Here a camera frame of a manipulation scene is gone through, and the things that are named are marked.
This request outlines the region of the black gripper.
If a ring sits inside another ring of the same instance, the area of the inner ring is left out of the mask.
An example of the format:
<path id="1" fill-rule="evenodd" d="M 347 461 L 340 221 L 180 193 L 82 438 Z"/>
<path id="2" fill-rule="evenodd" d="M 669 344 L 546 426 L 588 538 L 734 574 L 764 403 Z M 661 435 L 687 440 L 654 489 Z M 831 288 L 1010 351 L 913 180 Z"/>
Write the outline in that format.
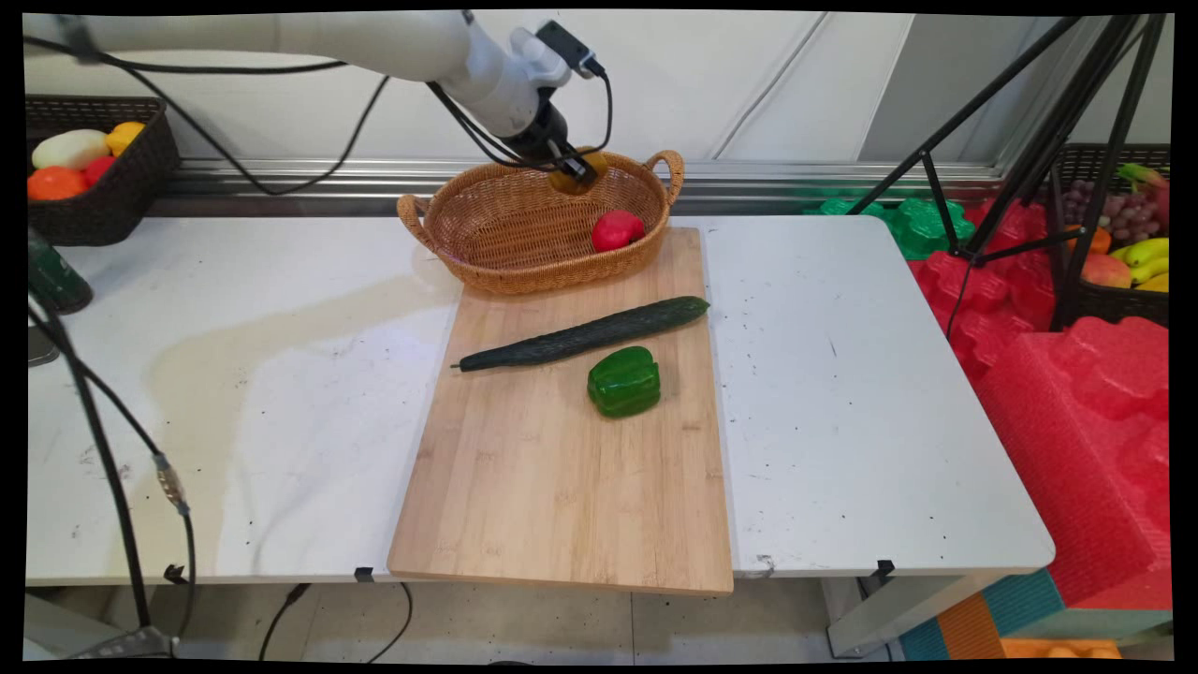
<path id="1" fill-rule="evenodd" d="M 530 125 L 514 136 L 501 136 L 501 144 L 525 165 L 553 163 L 550 186 L 561 195 L 585 195 L 603 176 L 603 153 L 569 142 L 568 125 L 551 101 L 539 101 Z"/>

